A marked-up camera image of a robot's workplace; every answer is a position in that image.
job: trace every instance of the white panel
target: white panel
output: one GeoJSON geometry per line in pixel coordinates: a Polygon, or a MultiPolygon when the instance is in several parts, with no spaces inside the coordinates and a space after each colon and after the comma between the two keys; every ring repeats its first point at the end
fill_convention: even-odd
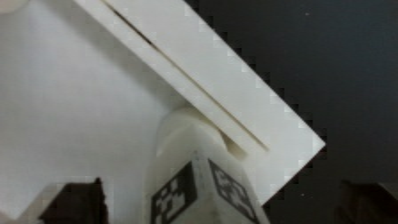
{"type": "Polygon", "coordinates": [[[242,165],[265,202],[326,145],[320,137],[182,0],[107,0],[111,5],[102,7],[100,0],[77,1],[175,88],[182,82],[191,86],[180,93],[247,152],[242,165]],[[148,52],[159,50],[160,55],[155,52],[150,56],[141,49],[139,36],[123,21],[116,24],[116,18],[105,15],[107,7],[153,42],[157,47],[148,52]],[[160,56],[173,61],[180,74],[171,75],[162,68],[160,56]]]}

